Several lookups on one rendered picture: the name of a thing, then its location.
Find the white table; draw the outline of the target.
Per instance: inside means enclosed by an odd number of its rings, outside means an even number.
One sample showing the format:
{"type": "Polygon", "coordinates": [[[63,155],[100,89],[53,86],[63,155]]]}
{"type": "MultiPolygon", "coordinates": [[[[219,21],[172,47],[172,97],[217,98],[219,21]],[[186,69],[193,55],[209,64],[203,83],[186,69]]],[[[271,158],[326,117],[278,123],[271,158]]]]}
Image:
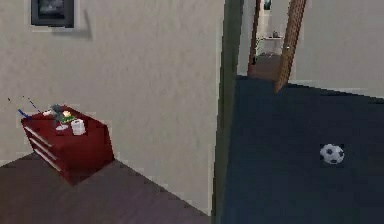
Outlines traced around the white table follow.
{"type": "Polygon", "coordinates": [[[265,37],[263,39],[264,51],[266,53],[281,54],[284,39],[282,37],[265,37]]]}

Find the white mug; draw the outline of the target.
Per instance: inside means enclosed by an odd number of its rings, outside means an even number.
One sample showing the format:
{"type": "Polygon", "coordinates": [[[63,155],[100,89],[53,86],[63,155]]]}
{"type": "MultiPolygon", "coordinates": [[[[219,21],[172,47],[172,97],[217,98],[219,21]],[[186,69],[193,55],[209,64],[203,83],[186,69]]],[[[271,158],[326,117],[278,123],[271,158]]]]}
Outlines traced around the white mug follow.
{"type": "Polygon", "coordinates": [[[83,135],[86,132],[85,124],[82,119],[75,119],[71,122],[72,133],[75,136],[83,135]]]}

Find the brown wooden room door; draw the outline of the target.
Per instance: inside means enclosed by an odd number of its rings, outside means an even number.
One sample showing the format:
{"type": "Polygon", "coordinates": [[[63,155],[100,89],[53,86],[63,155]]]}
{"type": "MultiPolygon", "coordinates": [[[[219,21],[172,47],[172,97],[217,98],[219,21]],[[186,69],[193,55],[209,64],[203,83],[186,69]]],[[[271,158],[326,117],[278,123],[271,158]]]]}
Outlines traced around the brown wooden room door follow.
{"type": "Polygon", "coordinates": [[[291,74],[292,64],[299,39],[302,19],[307,0],[291,0],[288,10],[288,21],[280,56],[278,79],[274,91],[278,93],[287,83],[291,74]]]}

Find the dark red chest of drawers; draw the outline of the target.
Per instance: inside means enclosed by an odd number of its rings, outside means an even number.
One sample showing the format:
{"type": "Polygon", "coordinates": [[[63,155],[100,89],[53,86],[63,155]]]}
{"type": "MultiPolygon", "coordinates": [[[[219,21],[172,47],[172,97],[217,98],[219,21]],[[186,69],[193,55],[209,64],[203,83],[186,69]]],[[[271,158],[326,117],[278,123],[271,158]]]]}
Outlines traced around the dark red chest of drawers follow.
{"type": "Polygon", "coordinates": [[[22,118],[21,125],[33,151],[75,185],[113,162],[114,154],[106,124],[69,106],[62,109],[84,122],[84,134],[74,135],[71,127],[58,131],[59,123],[42,113],[22,118]]]}

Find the grey and green desk lamp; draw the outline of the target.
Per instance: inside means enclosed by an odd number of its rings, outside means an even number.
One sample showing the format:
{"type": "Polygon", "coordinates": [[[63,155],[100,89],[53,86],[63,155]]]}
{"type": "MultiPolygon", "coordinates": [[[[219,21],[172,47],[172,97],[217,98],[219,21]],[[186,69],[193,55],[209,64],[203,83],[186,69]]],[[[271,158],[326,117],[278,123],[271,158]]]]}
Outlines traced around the grey and green desk lamp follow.
{"type": "Polygon", "coordinates": [[[54,119],[58,122],[56,127],[57,131],[63,131],[69,127],[68,122],[76,119],[69,111],[64,111],[58,104],[52,105],[51,110],[53,112],[54,119]]]}

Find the black and white football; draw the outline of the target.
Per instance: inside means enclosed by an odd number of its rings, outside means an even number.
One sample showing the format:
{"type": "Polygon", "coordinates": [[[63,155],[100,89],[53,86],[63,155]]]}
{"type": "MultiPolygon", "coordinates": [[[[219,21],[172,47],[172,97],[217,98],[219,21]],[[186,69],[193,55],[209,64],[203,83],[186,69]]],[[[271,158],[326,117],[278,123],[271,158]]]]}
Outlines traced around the black and white football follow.
{"type": "Polygon", "coordinates": [[[344,160],[344,150],[333,144],[326,144],[320,149],[321,160],[328,164],[339,164],[344,160]]]}

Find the dark framed wall picture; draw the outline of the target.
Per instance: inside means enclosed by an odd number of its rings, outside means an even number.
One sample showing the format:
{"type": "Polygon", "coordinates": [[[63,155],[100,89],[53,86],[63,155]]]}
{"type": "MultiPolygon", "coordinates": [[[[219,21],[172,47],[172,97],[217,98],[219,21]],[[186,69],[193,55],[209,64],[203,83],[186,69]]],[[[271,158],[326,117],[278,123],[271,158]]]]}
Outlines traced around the dark framed wall picture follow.
{"type": "Polygon", "coordinates": [[[31,24],[47,27],[74,27],[74,0],[30,0],[31,24]]]}

